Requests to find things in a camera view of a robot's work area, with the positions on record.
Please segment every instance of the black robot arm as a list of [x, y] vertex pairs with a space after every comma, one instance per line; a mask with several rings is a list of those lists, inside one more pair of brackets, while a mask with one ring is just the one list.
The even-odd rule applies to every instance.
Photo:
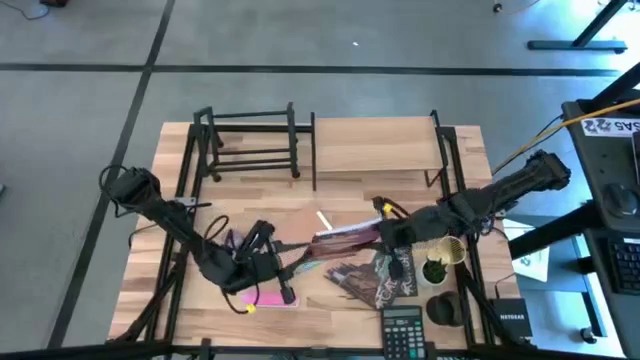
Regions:
[[[393, 249], [446, 234], [461, 236], [479, 232], [483, 221], [496, 211], [512, 206], [517, 199], [531, 191], [561, 189], [568, 184], [569, 177], [569, 169], [556, 155], [538, 151], [527, 160], [522, 170], [496, 183], [482, 189], [455, 193], [442, 199], [438, 205], [407, 213], [406, 218], [382, 220], [378, 224], [381, 243], [360, 244], [353, 249], [372, 248], [392, 254]], [[271, 242], [275, 229], [266, 221], [256, 222], [237, 249], [204, 239], [193, 229], [188, 209], [180, 202], [162, 199], [158, 179], [146, 169], [127, 169], [108, 188], [103, 187], [103, 191], [116, 205], [156, 222], [187, 246], [202, 275], [226, 293], [234, 294], [257, 283], [278, 278], [285, 302], [293, 302], [295, 295], [286, 281], [293, 277], [297, 266], [314, 260], [307, 252], [299, 260], [282, 268]]]
[[497, 211], [513, 207], [532, 191], [559, 190], [569, 183], [571, 171], [555, 154], [539, 150], [521, 170], [481, 189], [468, 189], [441, 199], [437, 206], [418, 209], [406, 219], [384, 220], [380, 225], [387, 248], [410, 246], [450, 234], [480, 232]]

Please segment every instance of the label with text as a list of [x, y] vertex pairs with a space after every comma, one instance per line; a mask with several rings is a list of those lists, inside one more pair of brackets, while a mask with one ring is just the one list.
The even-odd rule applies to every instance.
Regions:
[[594, 118], [582, 120], [586, 136], [631, 137], [640, 131], [640, 119]]

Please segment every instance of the table leg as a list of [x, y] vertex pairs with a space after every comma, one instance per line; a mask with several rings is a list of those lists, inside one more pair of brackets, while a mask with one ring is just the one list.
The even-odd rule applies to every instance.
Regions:
[[556, 241], [578, 234], [586, 228], [600, 227], [601, 223], [598, 209], [590, 201], [567, 215], [509, 241], [511, 258], [519, 259]]

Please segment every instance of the pink object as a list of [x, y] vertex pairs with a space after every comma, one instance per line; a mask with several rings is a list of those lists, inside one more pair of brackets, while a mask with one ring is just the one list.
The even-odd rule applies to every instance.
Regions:
[[[256, 300], [256, 291], [254, 289], [248, 290], [241, 296], [242, 301], [245, 304], [253, 304]], [[282, 295], [276, 292], [264, 292], [260, 291], [260, 299], [256, 307], [297, 307], [299, 304], [298, 299], [287, 305], [282, 301]]]

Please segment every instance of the calculator display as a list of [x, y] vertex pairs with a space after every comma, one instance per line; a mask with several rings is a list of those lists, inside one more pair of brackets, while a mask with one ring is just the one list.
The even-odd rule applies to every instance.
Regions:
[[384, 310], [384, 317], [419, 316], [420, 309]]

